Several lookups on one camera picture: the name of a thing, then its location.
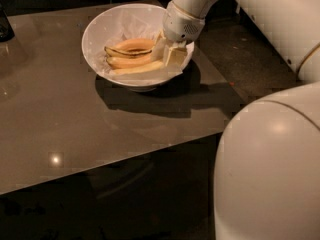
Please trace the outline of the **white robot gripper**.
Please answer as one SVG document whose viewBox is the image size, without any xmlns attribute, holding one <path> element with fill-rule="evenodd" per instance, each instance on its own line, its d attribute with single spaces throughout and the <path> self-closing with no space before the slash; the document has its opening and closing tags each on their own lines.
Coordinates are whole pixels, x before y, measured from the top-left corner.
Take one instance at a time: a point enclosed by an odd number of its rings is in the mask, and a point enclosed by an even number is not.
<svg viewBox="0 0 320 240">
<path fill-rule="evenodd" d="M 186 43 L 195 41 L 204 26 L 204 19 L 193 17 L 170 2 L 163 16 L 163 31 L 158 33 L 152 48 L 151 60 L 163 60 L 165 66 L 181 66 L 187 56 Z M 174 43 L 166 44 L 165 36 Z"/>
</svg>

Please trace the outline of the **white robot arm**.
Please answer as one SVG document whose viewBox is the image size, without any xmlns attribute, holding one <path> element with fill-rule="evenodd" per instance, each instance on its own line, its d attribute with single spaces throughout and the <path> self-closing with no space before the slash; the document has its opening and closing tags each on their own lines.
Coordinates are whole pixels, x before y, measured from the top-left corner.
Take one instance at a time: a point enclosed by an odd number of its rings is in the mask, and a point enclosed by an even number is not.
<svg viewBox="0 0 320 240">
<path fill-rule="evenodd" d="M 218 0 L 171 0 L 165 36 L 191 42 Z M 216 240 L 320 240 L 320 0 L 236 0 L 302 86 L 227 125 L 214 169 Z"/>
</svg>

